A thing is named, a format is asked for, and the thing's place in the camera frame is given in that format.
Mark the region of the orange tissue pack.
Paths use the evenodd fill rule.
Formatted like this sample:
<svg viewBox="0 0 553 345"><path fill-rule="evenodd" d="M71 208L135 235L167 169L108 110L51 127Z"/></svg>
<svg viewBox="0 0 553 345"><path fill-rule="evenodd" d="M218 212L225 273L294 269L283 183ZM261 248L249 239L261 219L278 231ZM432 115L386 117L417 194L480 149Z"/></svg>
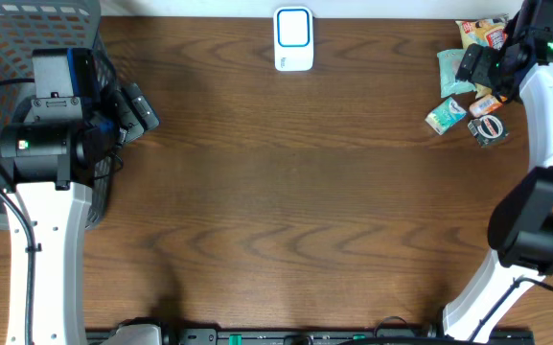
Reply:
<svg viewBox="0 0 553 345"><path fill-rule="evenodd" d="M479 118L496 111L503 106L506 100L506 97L496 97L492 94L488 94L472 103L469 107L469 111L474 118Z"/></svg>

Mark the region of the yellow white snack bag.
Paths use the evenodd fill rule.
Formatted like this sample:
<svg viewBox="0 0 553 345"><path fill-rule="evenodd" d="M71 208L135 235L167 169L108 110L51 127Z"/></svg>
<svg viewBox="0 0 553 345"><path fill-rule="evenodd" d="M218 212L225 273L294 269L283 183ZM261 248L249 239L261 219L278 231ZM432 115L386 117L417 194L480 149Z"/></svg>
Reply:
<svg viewBox="0 0 553 345"><path fill-rule="evenodd" d="M473 44L499 51L506 40L504 30L508 20L509 16L507 14L475 21L456 20L455 23L459 29L464 54Z"/></svg>

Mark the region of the mint green snack pouch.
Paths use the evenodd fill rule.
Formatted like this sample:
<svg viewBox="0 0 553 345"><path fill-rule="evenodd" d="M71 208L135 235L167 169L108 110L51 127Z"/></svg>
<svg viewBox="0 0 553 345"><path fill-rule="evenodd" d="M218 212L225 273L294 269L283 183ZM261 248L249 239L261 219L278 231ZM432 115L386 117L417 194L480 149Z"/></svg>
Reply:
<svg viewBox="0 0 553 345"><path fill-rule="evenodd" d="M476 90L473 83L456 79L456 73L464 54L465 51L463 49L450 49L437 54L440 69L440 94L442 98Z"/></svg>

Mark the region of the round green white item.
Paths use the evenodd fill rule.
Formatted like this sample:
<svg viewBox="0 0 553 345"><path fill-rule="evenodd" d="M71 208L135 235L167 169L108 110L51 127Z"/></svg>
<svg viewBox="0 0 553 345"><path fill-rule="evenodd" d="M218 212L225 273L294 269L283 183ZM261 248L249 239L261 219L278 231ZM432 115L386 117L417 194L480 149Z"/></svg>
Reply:
<svg viewBox="0 0 553 345"><path fill-rule="evenodd" d="M472 119L468 123L468 129L481 148L496 144L509 135L502 120L493 114Z"/></svg>

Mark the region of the green tissue pack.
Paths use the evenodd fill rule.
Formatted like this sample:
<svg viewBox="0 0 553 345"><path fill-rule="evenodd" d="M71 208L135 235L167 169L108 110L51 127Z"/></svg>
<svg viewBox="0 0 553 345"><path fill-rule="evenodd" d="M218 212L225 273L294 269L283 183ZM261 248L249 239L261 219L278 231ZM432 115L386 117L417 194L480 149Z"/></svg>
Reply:
<svg viewBox="0 0 553 345"><path fill-rule="evenodd" d="M452 97L445 99L440 105L430 111L425 121L439 135L443 135L460 120L465 118L467 111Z"/></svg>

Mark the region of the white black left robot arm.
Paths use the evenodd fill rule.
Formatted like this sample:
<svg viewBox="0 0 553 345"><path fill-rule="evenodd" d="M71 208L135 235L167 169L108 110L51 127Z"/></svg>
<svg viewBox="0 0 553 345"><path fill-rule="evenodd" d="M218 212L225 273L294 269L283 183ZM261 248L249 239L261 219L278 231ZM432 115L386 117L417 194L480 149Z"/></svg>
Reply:
<svg viewBox="0 0 553 345"><path fill-rule="evenodd" d="M0 185L11 231L10 344L85 344L82 254L97 185L126 144L159 126L139 87L105 54L32 54L35 92L0 132Z"/></svg>

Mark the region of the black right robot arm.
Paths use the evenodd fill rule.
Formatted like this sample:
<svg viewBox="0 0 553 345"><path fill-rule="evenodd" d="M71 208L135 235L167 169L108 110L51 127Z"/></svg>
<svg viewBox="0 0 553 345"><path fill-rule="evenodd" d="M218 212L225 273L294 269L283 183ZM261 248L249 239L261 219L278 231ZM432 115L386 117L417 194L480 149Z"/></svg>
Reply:
<svg viewBox="0 0 553 345"><path fill-rule="evenodd" d="M553 275L553 41L500 51L471 45L457 77L497 90L525 107L527 175L495 207L490 250L463 291L442 309L437 334L486 344L498 321L530 288Z"/></svg>

